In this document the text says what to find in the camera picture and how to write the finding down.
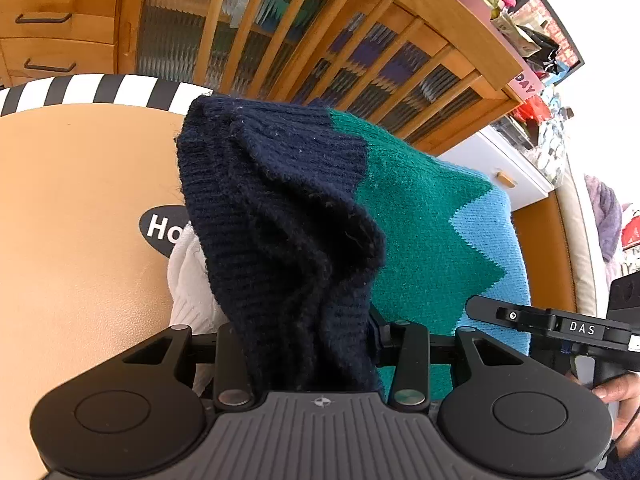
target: wooden knob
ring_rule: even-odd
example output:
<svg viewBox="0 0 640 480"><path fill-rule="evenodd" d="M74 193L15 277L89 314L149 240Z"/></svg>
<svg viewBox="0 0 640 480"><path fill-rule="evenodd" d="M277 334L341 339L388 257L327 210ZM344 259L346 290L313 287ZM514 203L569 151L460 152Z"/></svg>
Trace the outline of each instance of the wooden knob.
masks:
<svg viewBox="0 0 640 480"><path fill-rule="evenodd" d="M500 182L500 184L508 187L509 189L512 189L517 185L517 182L513 180L509 175L504 173L504 171L498 171L498 173L495 174L495 177L498 182Z"/></svg>

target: picture frame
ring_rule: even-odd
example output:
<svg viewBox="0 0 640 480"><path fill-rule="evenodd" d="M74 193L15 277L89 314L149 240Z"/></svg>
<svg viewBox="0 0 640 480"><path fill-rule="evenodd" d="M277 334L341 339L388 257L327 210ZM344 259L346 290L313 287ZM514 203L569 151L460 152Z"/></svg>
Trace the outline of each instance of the picture frame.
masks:
<svg viewBox="0 0 640 480"><path fill-rule="evenodd" d="M517 0L516 6L510 10L510 16L521 21L530 18L531 20L544 19L548 22L545 26L545 33L560 45L558 59L569 67L566 75L554 82L556 85L584 66L584 58L578 47L547 0Z"/></svg>

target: white wall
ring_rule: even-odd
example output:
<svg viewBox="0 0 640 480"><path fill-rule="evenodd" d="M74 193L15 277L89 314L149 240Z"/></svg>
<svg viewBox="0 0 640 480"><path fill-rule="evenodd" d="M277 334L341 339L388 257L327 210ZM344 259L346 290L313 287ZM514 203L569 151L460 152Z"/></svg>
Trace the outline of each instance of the white wall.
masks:
<svg viewBox="0 0 640 480"><path fill-rule="evenodd" d="M640 203L640 0L548 2L585 60L558 86L575 112L572 152L620 202Z"/></svg>

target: black cable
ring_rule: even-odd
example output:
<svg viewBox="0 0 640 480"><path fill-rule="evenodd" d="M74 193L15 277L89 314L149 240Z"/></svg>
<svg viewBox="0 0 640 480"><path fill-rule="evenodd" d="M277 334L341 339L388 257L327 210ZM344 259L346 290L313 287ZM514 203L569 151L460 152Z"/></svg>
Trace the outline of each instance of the black cable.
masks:
<svg viewBox="0 0 640 480"><path fill-rule="evenodd" d="M638 415L640 415L640 406L638 406L638 408L636 409L636 412L634 413L634 416L631 417L631 420L628 422L628 424L625 426L625 429L622 430L622 433L620 433L620 435L618 436L618 438L616 440L614 440L611 445L609 446L609 449L607 449L607 452L604 454L604 456L602 457L603 459L606 458L607 456L610 455L610 453L616 449L616 446L618 445L618 443L620 442L620 440L622 440L624 438L624 436L626 435L627 431L629 431L629 429L633 426L634 422L636 421L636 419L638 418Z"/></svg>

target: navy blue knit fabric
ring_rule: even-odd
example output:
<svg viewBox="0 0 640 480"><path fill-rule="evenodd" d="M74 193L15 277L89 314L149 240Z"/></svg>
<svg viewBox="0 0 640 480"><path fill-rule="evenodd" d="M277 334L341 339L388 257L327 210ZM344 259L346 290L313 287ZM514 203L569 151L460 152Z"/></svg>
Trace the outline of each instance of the navy blue knit fabric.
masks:
<svg viewBox="0 0 640 480"><path fill-rule="evenodd" d="M639 480L640 479L640 447L622 460L607 460L607 466L600 471L609 480Z"/></svg>
<svg viewBox="0 0 640 480"><path fill-rule="evenodd" d="M367 353L384 237L354 192L366 142L322 108L199 97L177 138L211 289L258 391L378 389Z"/></svg>

